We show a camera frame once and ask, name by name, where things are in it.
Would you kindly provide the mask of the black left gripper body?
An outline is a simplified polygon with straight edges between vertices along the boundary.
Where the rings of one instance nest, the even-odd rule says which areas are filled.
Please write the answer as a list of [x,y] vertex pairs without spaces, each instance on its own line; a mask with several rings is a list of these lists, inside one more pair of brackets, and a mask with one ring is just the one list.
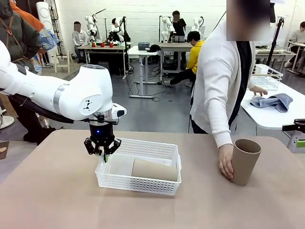
[[98,146],[109,146],[114,141],[113,125],[89,125],[90,139]]

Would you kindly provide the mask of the person's right hand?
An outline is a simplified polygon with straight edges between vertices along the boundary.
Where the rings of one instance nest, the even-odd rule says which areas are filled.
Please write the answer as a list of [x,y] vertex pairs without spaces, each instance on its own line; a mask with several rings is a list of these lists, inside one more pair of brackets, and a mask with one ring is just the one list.
[[233,179],[234,177],[232,158],[233,158],[233,145],[226,144],[219,148],[219,155],[218,155],[219,170],[227,179],[230,180]]

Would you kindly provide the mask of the person's left hand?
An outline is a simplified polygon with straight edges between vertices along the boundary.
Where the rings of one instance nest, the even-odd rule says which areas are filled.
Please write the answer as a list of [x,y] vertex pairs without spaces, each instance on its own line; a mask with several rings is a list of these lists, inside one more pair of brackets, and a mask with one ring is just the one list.
[[260,94],[261,97],[263,95],[268,95],[268,92],[265,89],[258,87],[258,86],[254,86],[254,87],[250,88],[249,90],[251,92],[253,92],[254,95]]

